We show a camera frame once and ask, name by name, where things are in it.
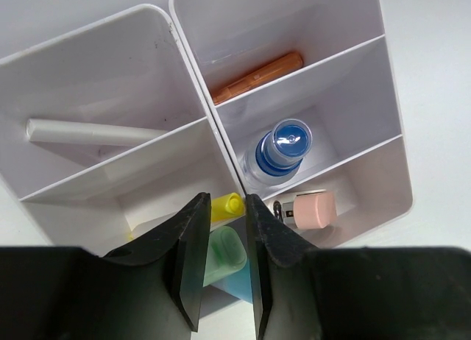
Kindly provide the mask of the white pen yellow cap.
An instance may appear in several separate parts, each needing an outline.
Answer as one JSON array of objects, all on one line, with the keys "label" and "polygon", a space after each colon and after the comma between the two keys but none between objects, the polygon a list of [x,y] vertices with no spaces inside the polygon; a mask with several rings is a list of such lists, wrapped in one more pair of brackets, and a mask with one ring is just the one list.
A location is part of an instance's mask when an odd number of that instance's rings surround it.
[{"label": "white pen yellow cap", "polygon": [[[245,205],[242,197],[237,193],[226,194],[224,196],[212,199],[211,201],[211,228],[215,230],[218,226],[228,224],[244,215]],[[152,219],[150,221],[137,225],[130,233],[129,239],[133,240],[149,232],[151,229],[166,222],[177,213],[173,212],[165,216]]]}]

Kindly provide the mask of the pink white correction tape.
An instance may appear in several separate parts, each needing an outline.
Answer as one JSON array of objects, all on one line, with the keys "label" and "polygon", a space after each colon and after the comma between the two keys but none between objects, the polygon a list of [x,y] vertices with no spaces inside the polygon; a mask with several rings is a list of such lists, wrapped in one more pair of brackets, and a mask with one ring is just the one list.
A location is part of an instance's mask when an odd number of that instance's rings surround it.
[{"label": "pink white correction tape", "polygon": [[325,189],[279,194],[266,204],[276,219],[298,230],[321,230],[337,217],[334,193]]}]

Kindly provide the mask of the clear glue bottle blue cap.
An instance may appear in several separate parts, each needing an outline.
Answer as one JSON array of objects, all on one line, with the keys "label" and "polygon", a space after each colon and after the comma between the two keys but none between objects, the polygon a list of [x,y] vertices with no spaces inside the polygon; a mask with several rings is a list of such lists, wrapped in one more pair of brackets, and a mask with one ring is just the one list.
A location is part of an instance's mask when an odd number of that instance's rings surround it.
[{"label": "clear glue bottle blue cap", "polygon": [[288,182],[312,147],[312,132],[296,118],[278,122],[260,134],[239,160],[247,187],[254,191]]}]

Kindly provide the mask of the orange highlighter marker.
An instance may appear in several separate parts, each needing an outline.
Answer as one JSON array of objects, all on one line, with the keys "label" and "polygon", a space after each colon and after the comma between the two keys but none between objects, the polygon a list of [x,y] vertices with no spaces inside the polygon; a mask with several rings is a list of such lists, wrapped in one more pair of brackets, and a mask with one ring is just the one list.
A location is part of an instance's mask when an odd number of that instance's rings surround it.
[{"label": "orange highlighter marker", "polygon": [[302,67],[303,58],[301,54],[299,52],[290,52],[217,90],[211,95],[213,103],[220,105],[229,99],[279,79]]}]

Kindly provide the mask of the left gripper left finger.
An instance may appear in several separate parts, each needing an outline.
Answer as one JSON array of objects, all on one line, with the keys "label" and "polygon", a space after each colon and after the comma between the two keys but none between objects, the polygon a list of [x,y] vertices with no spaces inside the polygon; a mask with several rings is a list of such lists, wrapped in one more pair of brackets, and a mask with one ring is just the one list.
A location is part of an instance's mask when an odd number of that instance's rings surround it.
[{"label": "left gripper left finger", "polygon": [[199,325],[211,198],[99,257],[1,249],[3,339],[189,339]]}]

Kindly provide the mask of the light blue marker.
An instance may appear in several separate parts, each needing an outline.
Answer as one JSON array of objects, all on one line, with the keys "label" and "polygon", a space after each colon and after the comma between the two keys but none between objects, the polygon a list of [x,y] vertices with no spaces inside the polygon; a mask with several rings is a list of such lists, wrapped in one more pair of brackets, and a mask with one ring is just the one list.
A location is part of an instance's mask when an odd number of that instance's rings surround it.
[{"label": "light blue marker", "polygon": [[246,262],[246,265],[241,270],[216,281],[212,286],[239,300],[252,303],[252,284],[249,261]]}]

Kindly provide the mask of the green clear highlighter marker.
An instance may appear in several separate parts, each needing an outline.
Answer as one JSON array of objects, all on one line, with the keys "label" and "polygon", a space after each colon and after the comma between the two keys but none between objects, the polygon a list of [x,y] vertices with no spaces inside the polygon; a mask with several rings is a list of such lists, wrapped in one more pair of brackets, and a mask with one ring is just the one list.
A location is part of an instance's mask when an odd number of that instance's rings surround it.
[{"label": "green clear highlighter marker", "polygon": [[222,226],[209,235],[203,286],[209,286],[242,270],[247,253],[238,233]]}]

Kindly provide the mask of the white thin pen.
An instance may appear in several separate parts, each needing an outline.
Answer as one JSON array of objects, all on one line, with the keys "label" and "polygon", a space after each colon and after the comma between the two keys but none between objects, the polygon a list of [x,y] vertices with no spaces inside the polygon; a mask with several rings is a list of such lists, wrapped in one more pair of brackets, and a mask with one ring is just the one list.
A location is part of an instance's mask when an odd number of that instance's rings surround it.
[{"label": "white thin pen", "polygon": [[166,130],[38,118],[30,118],[26,123],[28,140],[37,143],[137,146],[166,133]]}]

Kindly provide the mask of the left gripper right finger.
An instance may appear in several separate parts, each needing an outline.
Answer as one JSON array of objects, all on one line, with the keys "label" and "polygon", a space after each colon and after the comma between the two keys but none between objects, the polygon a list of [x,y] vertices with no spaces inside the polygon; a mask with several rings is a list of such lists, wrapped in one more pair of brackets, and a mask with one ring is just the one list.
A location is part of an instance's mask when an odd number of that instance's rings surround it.
[{"label": "left gripper right finger", "polygon": [[246,198],[258,339],[468,339],[470,253],[321,249]]}]

